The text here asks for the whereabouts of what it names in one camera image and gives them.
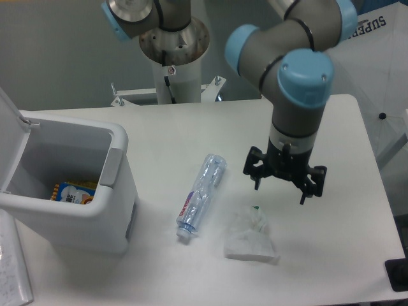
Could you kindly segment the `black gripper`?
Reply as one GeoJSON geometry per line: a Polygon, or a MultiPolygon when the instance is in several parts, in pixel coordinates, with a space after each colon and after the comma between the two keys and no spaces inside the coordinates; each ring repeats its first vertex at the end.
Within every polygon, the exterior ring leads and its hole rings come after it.
{"type": "Polygon", "coordinates": [[[268,141],[267,153],[252,146],[247,155],[243,173],[254,181],[255,190],[259,189],[262,178],[277,177],[294,183],[302,191],[300,204],[306,198],[322,197],[326,166],[309,166],[312,149],[301,154],[292,154],[290,150],[279,150],[271,140],[268,141]]]}

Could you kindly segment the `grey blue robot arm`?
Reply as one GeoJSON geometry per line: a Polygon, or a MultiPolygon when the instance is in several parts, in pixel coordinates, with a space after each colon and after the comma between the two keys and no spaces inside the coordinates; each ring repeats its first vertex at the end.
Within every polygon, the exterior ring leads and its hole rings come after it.
{"type": "MultiPolygon", "coordinates": [[[[290,181],[303,198],[321,196],[327,169],[311,167],[310,155],[333,82],[325,51],[357,27],[352,1],[272,1],[282,22],[266,31],[242,25],[229,36],[224,56],[240,77],[273,105],[268,148],[252,147],[244,174],[258,184],[274,176],[290,181]]],[[[201,74],[186,71],[209,45],[207,28],[189,1],[104,1],[102,10],[121,40],[139,39],[156,68],[161,104],[199,102],[201,74]]]]}

